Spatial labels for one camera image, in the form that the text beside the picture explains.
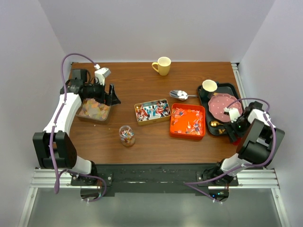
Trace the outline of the metal scoop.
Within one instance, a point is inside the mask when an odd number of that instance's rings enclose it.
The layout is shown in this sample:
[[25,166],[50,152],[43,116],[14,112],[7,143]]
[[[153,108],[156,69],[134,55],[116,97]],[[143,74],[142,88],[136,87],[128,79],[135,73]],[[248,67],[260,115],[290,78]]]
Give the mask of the metal scoop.
[[187,100],[189,97],[197,98],[197,95],[188,95],[187,92],[183,90],[171,90],[169,92],[170,97],[176,98],[181,101]]

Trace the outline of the red jar lid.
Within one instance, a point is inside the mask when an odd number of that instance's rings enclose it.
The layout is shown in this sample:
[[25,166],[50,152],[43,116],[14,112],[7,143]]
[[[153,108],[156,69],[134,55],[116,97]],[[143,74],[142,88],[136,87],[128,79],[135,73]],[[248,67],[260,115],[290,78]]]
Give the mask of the red jar lid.
[[241,139],[238,139],[238,140],[236,140],[235,142],[233,142],[232,144],[235,145],[235,146],[238,146],[239,143],[240,143],[240,141],[241,141]]

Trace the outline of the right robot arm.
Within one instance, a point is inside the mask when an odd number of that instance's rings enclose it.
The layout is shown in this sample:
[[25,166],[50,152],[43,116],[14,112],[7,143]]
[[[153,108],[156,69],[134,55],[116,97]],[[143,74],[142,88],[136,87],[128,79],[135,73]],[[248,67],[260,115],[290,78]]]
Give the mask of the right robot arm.
[[236,153],[204,170],[203,183],[221,186],[230,183],[242,170],[268,166],[285,136],[271,122],[260,99],[251,102],[235,121],[225,123],[223,128],[231,142],[239,142]]

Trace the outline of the clear plastic jar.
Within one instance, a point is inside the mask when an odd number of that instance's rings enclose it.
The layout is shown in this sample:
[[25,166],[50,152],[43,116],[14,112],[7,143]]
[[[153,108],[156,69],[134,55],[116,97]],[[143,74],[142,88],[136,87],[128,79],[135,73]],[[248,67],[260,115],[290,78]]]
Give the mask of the clear plastic jar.
[[119,129],[119,136],[121,143],[125,147],[130,147],[135,143],[134,132],[132,128],[128,125],[123,125]]

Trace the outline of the gold tin of lollipops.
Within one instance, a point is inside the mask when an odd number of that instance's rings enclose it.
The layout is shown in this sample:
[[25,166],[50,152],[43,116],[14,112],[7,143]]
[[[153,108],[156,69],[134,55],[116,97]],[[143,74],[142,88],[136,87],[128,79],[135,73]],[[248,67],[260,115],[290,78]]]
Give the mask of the gold tin of lollipops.
[[139,126],[164,122],[171,118],[171,110],[167,99],[135,104],[134,110]]

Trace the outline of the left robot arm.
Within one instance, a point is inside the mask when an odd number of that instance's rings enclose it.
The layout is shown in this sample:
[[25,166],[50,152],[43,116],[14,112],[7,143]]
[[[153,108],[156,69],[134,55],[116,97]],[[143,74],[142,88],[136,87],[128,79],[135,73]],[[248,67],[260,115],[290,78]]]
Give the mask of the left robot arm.
[[42,132],[33,135],[33,144],[38,163],[41,168],[55,171],[55,190],[59,190],[60,176],[66,171],[81,175],[86,185],[94,185],[98,181],[96,165],[78,156],[69,134],[76,112],[83,100],[95,99],[107,106],[120,104],[114,85],[105,91],[105,79],[110,75],[108,68],[96,68],[96,82],[85,84],[82,80],[72,79],[64,83],[60,91],[58,106],[47,126]]

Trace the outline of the silver tin of gummies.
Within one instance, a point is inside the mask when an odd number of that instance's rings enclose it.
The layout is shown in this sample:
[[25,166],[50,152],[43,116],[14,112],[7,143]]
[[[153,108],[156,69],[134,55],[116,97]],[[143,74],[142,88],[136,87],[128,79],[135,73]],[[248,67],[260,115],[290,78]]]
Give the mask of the silver tin of gummies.
[[76,112],[76,117],[82,121],[106,122],[109,119],[111,107],[100,104],[94,98],[85,99]]

